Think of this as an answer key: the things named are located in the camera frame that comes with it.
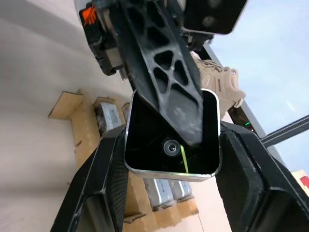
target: camera lens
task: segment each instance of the camera lens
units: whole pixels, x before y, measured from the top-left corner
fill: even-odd
[[[163,151],[168,156],[176,156],[180,153],[180,144],[176,140],[168,139],[163,143]]]

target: yellow-green wire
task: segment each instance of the yellow-green wire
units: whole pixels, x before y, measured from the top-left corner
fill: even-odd
[[[182,151],[183,163],[184,163],[185,171],[186,171],[186,173],[189,173],[188,164],[187,164],[187,158],[185,157],[185,152],[184,152],[184,147],[182,145],[180,145],[180,148],[181,148],[181,151]]]

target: beige shoe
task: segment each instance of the beige shoe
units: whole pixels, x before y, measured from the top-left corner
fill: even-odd
[[[192,55],[201,76],[201,88],[210,89],[219,98],[220,118],[231,107],[241,106],[246,94],[238,87],[238,71],[229,67],[221,67],[212,60],[200,60]]]

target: sneaker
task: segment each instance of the sneaker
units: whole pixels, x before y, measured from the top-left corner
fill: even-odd
[[[238,108],[246,94],[238,87],[238,71],[222,67],[212,60],[200,60],[192,55],[201,76],[201,88],[215,92],[219,99],[220,119],[231,108]]]

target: concrete floor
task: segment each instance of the concrete floor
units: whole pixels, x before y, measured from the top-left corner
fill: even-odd
[[[128,82],[100,70],[72,2],[0,8],[0,232],[49,231],[77,171],[70,122],[47,118],[60,93],[131,97]],[[192,187],[200,215],[172,230],[230,231],[215,180]]]

